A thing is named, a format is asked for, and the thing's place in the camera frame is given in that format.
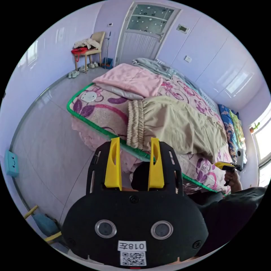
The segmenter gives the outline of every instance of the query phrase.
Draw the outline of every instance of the door frame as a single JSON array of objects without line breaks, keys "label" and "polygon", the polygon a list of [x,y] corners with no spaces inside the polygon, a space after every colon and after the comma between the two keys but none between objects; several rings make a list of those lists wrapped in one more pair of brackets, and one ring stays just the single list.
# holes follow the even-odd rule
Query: door frame
[{"label": "door frame", "polygon": [[172,23],[171,25],[169,26],[167,32],[165,35],[162,36],[162,38],[160,39],[160,47],[159,47],[159,50],[157,52],[157,55],[156,57],[158,56],[158,54],[160,53],[160,50],[166,40],[166,37],[168,36],[169,32],[171,31],[173,25],[175,24],[177,18],[179,17],[180,13],[182,12],[182,9],[179,9],[179,8],[175,8],[175,7],[171,7],[171,6],[168,6],[168,5],[162,5],[162,4],[159,4],[159,3],[149,3],[149,2],[137,2],[137,1],[133,1],[132,4],[130,5],[127,13],[126,13],[126,16],[125,16],[125,19],[123,21],[123,24],[122,24],[122,27],[121,27],[121,32],[120,32],[120,35],[119,35],[119,39],[118,39],[118,43],[117,43],[117,49],[116,49],[116,55],[115,55],[115,61],[114,61],[114,66],[118,65],[119,64],[119,61],[120,61],[120,56],[121,56],[121,52],[122,52],[122,48],[123,48],[123,39],[124,39],[124,35],[125,35],[125,32],[126,32],[126,29],[127,29],[127,26],[129,24],[129,21],[130,21],[130,13],[133,14],[135,8],[137,5],[156,5],[156,6],[164,6],[164,7],[167,7],[167,8],[170,8],[170,9],[174,9],[174,11],[176,11],[176,14],[175,14],[175,17],[174,19],[172,20]]}]

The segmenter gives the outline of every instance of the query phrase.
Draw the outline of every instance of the qr code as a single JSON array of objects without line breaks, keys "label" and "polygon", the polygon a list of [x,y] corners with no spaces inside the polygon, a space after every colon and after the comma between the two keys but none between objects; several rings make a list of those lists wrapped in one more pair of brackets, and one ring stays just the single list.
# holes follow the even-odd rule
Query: qr code
[{"label": "qr code", "polygon": [[146,266],[145,252],[120,252],[121,265],[126,266]]}]

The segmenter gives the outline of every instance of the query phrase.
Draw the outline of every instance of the door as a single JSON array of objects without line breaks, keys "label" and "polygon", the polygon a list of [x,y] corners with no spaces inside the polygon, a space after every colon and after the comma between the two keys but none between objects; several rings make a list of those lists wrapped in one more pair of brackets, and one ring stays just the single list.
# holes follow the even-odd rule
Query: door
[{"label": "door", "polygon": [[179,11],[168,6],[133,3],[120,34],[116,65],[132,64],[139,57],[155,59]]}]

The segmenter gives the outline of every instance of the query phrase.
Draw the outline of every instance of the green bed frame edge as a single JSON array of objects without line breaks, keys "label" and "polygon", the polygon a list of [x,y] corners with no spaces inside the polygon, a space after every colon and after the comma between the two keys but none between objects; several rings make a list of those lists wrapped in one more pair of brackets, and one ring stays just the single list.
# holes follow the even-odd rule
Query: green bed frame edge
[{"label": "green bed frame edge", "polygon": [[[115,138],[115,137],[118,137],[117,135],[115,135],[115,134],[113,134],[113,133],[111,133],[111,132],[109,132],[109,131],[107,131],[107,130],[101,128],[100,126],[96,125],[96,124],[93,123],[92,121],[86,119],[85,117],[82,117],[80,114],[78,114],[77,112],[74,112],[72,109],[70,109],[70,104],[73,102],[73,100],[74,100],[77,96],[79,96],[83,91],[85,91],[88,87],[92,86],[93,84],[94,84],[94,83],[91,83],[91,84],[85,86],[83,89],[79,90],[77,93],[75,93],[75,94],[72,96],[72,98],[68,101],[67,107],[66,107],[66,108],[67,108],[68,112],[69,112],[72,116],[74,116],[74,117],[78,118],[79,120],[83,121],[84,123],[86,123],[87,125],[89,125],[90,127],[92,127],[94,130],[97,130],[98,132],[100,132],[100,133],[102,133],[102,134],[108,136],[110,139]],[[135,157],[137,157],[137,158],[139,158],[139,159],[141,159],[141,160],[143,159],[143,161],[150,161],[150,155],[149,155],[149,154],[143,152],[142,150],[140,150],[140,149],[138,149],[138,148],[135,149],[135,148],[132,148],[131,146],[126,145],[126,141],[123,140],[123,139],[121,139],[121,138],[120,138],[120,144],[121,144],[121,146],[123,147],[123,149],[127,150],[130,154],[133,154]],[[207,187],[207,186],[201,184],[200,182],[198,182],[198,181],[196,181],[196,180],[194,180],[194,179],[191,179],[190,177],[188,177],[188,176],[185,175],[184,173],[182,173],[182,176],[183,176],[184,179],[186,179],[186,180],[189,181],[190,183],[193,183],[193,184],[195,184],[195,185],[197,185],[197,186],[200,186],[200,187],[202,187],[202,188],[204,188],[204,189],[206,189],[206,190],[208,190],[208,191],[217,192],[217,191],[215,191],[215,190],[213,190],[213,189],[211,189],[211,188],[209,188],[209,187]]]}]

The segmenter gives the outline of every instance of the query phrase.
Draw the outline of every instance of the person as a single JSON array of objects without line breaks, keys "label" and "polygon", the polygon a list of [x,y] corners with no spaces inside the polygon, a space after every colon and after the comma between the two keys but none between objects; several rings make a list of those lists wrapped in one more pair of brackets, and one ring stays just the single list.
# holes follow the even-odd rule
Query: person
[{"label": "person", "polygon": [[[141,169],[139,166],[137,168],[139,170],[135,170],[131,183],[132,189],[123,188],[123,190],[147,190],[147,180],[142,178],[142,172],[148,168],[147,164]],[[206,255],[232,240],[249,221],[266,192],[264,187],[251,187],[243,190],[236,170],[226,172],[224,180],[228,181],[231,187],[231,194],[225,197],[221,192],[211,191],[185,195],[198,206],[209,232],[207,240],[195,257]],[[180,263],[179,259],[171,264],[177,263]]]}]

